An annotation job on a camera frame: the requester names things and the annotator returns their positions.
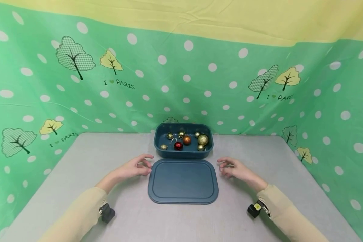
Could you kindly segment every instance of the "tree print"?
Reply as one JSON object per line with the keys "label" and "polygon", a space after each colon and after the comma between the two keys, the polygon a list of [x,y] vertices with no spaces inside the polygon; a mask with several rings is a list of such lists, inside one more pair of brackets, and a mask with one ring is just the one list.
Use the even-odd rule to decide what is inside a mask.
{"label": "tree print", "polygon": [[27,154],[30,151],[26,146],[34,142],[36,134],[32,131],[24,131],[21,128],[5,128],[3,130],[3,142],[1,143],[3,154],[6,157],[11,157],[21,150],[24,150]]}
{"label": "tree print", "polygon": [[300,83],[301,78],[298,75],[299,72],[296,70],[296,67],[290,67],[277,77],[276,83],[284,85],[282,90],[285,91],[286,86],[296,86]]}
{"label": "tree print", "polygon": [[278,65],[270,67],[270,69],[262,75],[259,75],[254,79],[250,85],[249,89],[253,92],[259,92],[257,99],[259,99],[261,92],[266,91],[270,86],[271,80],[276,78],[278,73]]}
{"label": "tree print", "polygon": [[297,145],[297,125],[286,127],[282,130],[284,140],[287,144]]}
{"label": "tree print", "polygon": [[95,67],[93,57],[69,36],[63,36],[62,43],[56,49],[56,57],[62,66],[77,71],[81,80],[83,77],[79,71],[88,71]]}
{"label": "tree print", "polygon": [[40,134],[49,134],[54,132],[55,135],[58,133],[56,132],[60,127],[62,127],[63,123],[57,122],[55,120],[47,119],[42,128],[39,130]]}
{"label": "tree print", "polygon": [[101,57],[100,62],[102,66],[113,69],[115,75],[117,75],[116,70],[123,70],[120,62],[118,62],[118,60],[115,56],[113,56],[110,50],[107,50],[106,53]]}
{"label": "tree print", "polygon": [[301,157],[301,160],[300,161],[306,161],[308,162],[309,164],[312,164],[312,157],[311,157],[311,152],[309,151],[308,148],[301,148],[299,147],[297,149],[300,157]]}

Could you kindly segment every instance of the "green polka dot backdrop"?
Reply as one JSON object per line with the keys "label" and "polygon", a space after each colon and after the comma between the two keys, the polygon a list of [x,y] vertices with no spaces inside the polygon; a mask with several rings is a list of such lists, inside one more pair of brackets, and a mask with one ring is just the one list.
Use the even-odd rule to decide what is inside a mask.
{"label": "green polka dot backdrop", "polygon": [[0,4],[0,237],[83,132],[277,135],[363,240],[363,42],[234,43]]}

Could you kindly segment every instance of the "beige sleeve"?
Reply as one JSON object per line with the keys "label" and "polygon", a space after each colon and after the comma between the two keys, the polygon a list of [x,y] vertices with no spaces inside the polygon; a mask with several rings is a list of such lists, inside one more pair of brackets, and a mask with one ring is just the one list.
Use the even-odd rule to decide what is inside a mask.
{"label": "beige sleeve", "polygon": [[39,239],[39,242],[79,242],[98,222],[99,209],[107,193],[101,188],[84,191],[54,225]]}
{"label": "beige sleeve", "polygon": [[276,186],[268,185],[257,196],[268,208],[270,219],[292,242],[328,242]]}

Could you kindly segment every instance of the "table surface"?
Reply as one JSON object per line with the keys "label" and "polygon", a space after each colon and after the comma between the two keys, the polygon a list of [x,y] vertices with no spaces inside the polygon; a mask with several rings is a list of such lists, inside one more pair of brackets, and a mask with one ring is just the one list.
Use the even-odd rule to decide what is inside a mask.
{"label": "table surface", "polygon": [[[77,196],[109,171],[141,153],[153,154],[153,161],[161,159],[153,138],[153,134],[80,135],[0,241],[37,241]],[[243,135],[214,135],[214,150],[206,158],[217,173],[219,197],[214,203],[156,204],[148,197],[148,177],[132,178],[108,196],[116,217],[107,225],[99,222],[82,241],[288,241],[265,214],[248,216],[255,193],[245,183],[219,175],[216,160],[222,156],[238,158],[278,186],[331,242],[360,241],[280,137]]]}

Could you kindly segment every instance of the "container lid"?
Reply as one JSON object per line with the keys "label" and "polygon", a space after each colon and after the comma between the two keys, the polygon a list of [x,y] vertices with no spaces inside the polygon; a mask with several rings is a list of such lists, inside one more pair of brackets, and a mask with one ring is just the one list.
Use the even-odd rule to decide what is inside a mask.
{"label": "container lid", "polygon": [[148,195],[161,204],[210,204],[219,194],[215,169],[205,160],[157,161],[149,176]]}

